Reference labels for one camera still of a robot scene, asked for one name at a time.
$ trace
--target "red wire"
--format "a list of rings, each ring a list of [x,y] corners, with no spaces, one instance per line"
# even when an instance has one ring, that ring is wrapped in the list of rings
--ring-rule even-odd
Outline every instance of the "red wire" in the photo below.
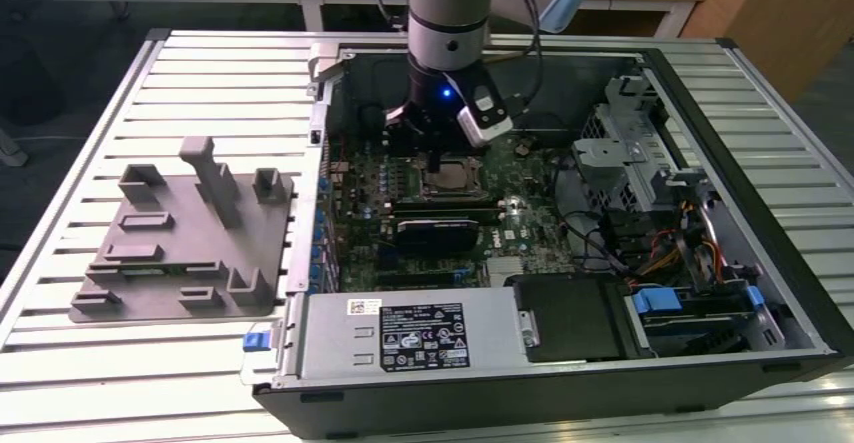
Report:
[[[676,231],[676,230],[662,230],[662,231],[659,231],[658,233],[655,233],[655,236],[652,237],[652,250],[650,251],[650,259],[655,256],[655,250],[658,249],[658,248],[656,248],[656,246],[658,246],[658,239],[659,239],[662,236],[664,236],[664,235],[667,235],[667,234],[670,234],[670,233],[672,233],[672,232],[675,232],[675,231]]]

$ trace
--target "motherboard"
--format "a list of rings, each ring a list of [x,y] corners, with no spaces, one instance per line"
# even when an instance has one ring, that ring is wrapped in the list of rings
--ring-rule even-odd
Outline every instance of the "motherboard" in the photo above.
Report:
[[[428,172],[423,158],[382,145],[339,145],[340,291],[500,286],[511,274],[574,270],[551,195],[556,150],[512,135]]]

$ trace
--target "orange wire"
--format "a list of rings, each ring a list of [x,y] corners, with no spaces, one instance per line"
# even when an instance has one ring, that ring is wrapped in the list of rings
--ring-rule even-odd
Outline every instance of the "orange wire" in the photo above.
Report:
[[[711,240],[703,240],[703,245],[711,248],[711,258],[714,260],[715,278],[718,282],[723,282],[723,255],[720,254],[720,247]]]
[[[659,231],[658,233],[655,233],[655,236],[652,237],[652,249],[650,250],[650,258],[652,258],[652,257],[655,256],[655,250],[658,249],[658,248],[656,248],[656,246],[658,246],[658,239],[659,239],[662,236],[664,236],[664,235],[667,235],[667,234],[670,234],[670,233],[674,233],[675,231],[676,231],[676,230],[662,230],[662,231]]]

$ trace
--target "metal bracket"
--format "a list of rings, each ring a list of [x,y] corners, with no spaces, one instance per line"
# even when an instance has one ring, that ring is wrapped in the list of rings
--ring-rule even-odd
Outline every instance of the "metal bracket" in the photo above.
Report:
[[[592,168],[622,167],[624,163],[646,161],[646,155],[636,143],[627,147],[619,140],[607,138],[576,140],[572,150],[578,163]]]
[[[308,51],[308,77],[312,83],[321,83],[343,73],[339,46],[336,43],[315,43]]]
[[[519,329],[522,330],[522,343],[526,348],[539,346],[539,331],[536,330],[536,320],[530,311],[519,312]]]

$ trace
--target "blue tab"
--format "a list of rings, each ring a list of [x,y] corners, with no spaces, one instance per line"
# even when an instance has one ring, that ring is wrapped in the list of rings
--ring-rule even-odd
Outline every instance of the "blue tab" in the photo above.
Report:
[[[320,268],[317,265],[311,265],[311,267],[308,268],[308,278],[312,280],[317,280],[321,276],[323,268]]]
[[[269,331],[247,333],[243,335],[243,351],[269,351]]]
[[[750,303],[752,303],[752,309],[758,310],[764,305],[764,297],[758,287],[747,287],[747,297],[750,298]]]
[[[644,288],[635,293],[631,300],[638,314],[682,310],[682,303],[672,288]]]
[[[639,315],[648,313],[650,305],[647,304],[646,298],[643,298],[643,295],[640,293],[635,293],[634,295],[631,295],[631,301],[635,303],[635,310],[638,311]]]

